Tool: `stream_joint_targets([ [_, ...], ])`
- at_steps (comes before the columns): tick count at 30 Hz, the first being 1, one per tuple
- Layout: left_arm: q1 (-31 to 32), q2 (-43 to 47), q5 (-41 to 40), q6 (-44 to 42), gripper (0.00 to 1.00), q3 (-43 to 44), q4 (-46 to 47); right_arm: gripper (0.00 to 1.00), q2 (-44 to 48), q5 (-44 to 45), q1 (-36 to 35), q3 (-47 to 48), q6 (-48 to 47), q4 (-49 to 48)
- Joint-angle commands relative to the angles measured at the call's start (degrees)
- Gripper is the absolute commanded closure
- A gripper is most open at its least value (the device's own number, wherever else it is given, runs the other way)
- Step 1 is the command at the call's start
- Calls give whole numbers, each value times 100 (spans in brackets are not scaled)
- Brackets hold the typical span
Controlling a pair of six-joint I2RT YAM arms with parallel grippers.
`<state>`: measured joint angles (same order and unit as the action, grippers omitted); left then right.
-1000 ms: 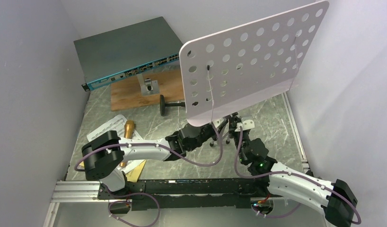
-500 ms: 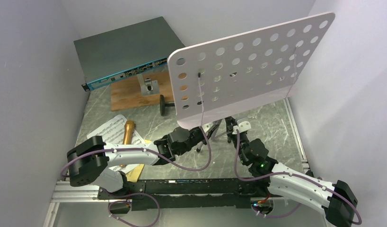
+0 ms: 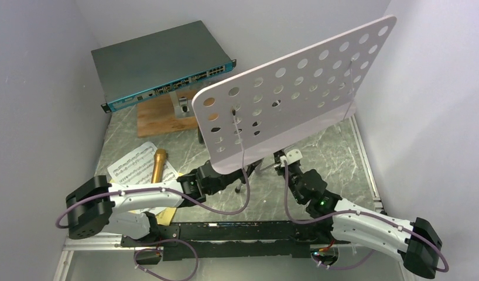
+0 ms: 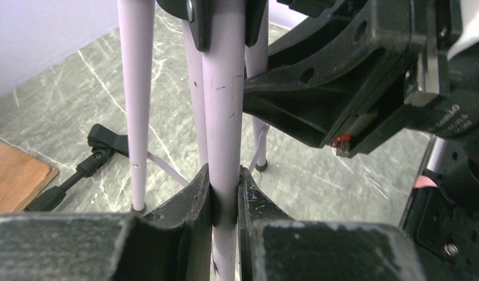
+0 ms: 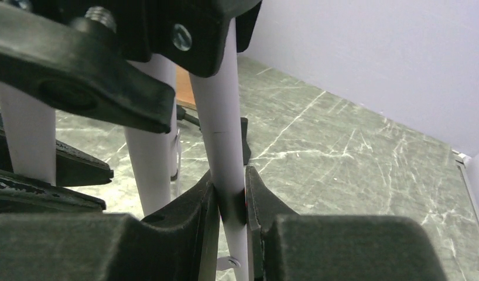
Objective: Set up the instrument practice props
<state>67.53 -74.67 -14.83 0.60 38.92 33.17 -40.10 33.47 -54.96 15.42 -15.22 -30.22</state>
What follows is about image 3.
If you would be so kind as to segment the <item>gold microphone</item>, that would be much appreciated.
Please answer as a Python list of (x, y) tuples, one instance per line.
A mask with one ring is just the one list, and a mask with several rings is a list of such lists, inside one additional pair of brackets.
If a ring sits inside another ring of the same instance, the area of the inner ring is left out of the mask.
[(167, 161), (167, 152), (165, 149), (157, 149), (154, 156), (154, 165), (152, 171), (151, 183), (159, 183), (162, 181), (165, 164)]

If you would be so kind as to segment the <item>lilac music stand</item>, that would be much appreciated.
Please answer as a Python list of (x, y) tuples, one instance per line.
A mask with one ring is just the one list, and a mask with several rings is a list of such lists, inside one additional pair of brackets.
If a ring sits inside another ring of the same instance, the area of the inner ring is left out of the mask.
[(384, 16), (201, 89), (192, 107), (212, 168), (232, 173), (352, 116), (396, 22)]

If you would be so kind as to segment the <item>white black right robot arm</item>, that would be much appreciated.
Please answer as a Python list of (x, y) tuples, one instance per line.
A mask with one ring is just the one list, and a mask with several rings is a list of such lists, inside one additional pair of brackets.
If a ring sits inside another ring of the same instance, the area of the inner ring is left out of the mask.
[(295, 224), (312, 225), (319, 242), (335, 240), (363, 245), (402, 262), (409, 272), (425, 279), (434, 279), (437, 272), (449, 270), (441, 253), (442, 240), (428, 220), (389, 217), (328, 191), (327, 183), (316, 170), (301, 170), (302, 153), (297, 149), (287, 153), (279, 150), (273, 156), (277, 174), (285, 179), (284, 199), (292, 195), (310, 215), (308, 220), (298, 220), (285, 207), (288, 219)]

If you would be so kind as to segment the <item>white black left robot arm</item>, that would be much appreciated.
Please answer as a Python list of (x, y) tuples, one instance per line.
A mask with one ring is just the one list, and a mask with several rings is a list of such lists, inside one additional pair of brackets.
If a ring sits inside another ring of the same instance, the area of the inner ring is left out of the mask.
[[(219, 174), (205, 162), (190, 173), (174, 180), (152, 184), (110, 183), (106, 176), (94, 176), (66, 197), (66, 211), (56, 220), (65, 227), (70, 239), (86, 239), (100, 232), (120, 234), (151, 246), (160, 238), (156, 218), (148, 209), (184, 208), (205, 205), (207, 196), (225, 190), (239, 180), (248, 186), (248, 178), (260, 161), (230, 174)], [(60, 221), (66, 218), (67, 224)]]

